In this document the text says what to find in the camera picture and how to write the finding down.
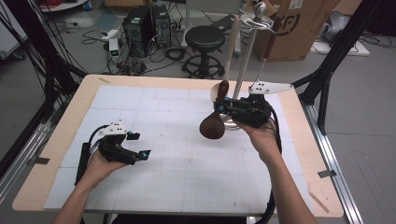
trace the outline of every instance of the brown wooden spoon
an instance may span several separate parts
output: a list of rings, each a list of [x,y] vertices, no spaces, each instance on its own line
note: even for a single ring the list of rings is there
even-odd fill
[[[218,97],[216,102],[221,103],[227,95],[230,87],[228,81],[224,80],[219,84]],[[208,139],[220,139],[225,132],[224,123],[220,118],[219,111],[215,110],[206,119],[201,122],[199,126],[201,135]]]

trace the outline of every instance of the stool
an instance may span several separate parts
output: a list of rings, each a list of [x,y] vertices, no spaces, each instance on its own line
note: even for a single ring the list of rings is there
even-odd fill
[[[192,50],[197,50],[201,54],[194,55],[190,57],[181,66],[182,71],[187,71],[191,77],[211,77],[219,74],[219,76],[224,75],[224,67],[220,64],[219,60],[207,55],[209,52],[213,52],[223,46],[225,42],[225,37],[223,32],[216,27],[212,26],[196,26],[191,28],[186,33],[186,43],[192,48]],[[201,57],[200,63],[194,63],[192,60],[194,58]]]

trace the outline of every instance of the person's right hand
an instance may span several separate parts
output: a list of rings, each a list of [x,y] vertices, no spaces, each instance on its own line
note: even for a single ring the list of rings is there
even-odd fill
[[[262,161],[267,163],[268,160],[271,160],[273,157],[280,156],[279,148],[276,144],[275,133],[268,122],[263,124],[260,128],[250,127],[237,121],[235,121],[235,124],[243,129],[250,137],[250,141],[259,152]]]

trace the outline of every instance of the black tape piece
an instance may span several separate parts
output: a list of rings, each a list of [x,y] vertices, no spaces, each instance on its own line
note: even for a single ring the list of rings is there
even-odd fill
[[[34,164],[44,164],[47,165],[49,163],[50,159],[48,158],[36,158],[34,161]]]
[[[320,176],[320,178],[324,178],[324,177],[328,177],[328,176],[335,176],[337,174],[333,170],[331,170],[331,171],[325,170],[325,171],[319,172],[318,175]]]

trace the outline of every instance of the white mounting plate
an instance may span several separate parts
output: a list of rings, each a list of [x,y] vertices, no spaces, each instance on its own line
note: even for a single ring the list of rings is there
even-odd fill
[[[116,134],[126,134],[127,131],[125,129],[124,124],[119,119],[115,122],[112,122],[108,127],[104,128],[99,132],[101,135],[116,135]]]
[[[294,86],[287,83],[273,83],[264,81],[255,81],[250,87],[250,94],[271,94],[280,91],[288,91],[294,89]]]

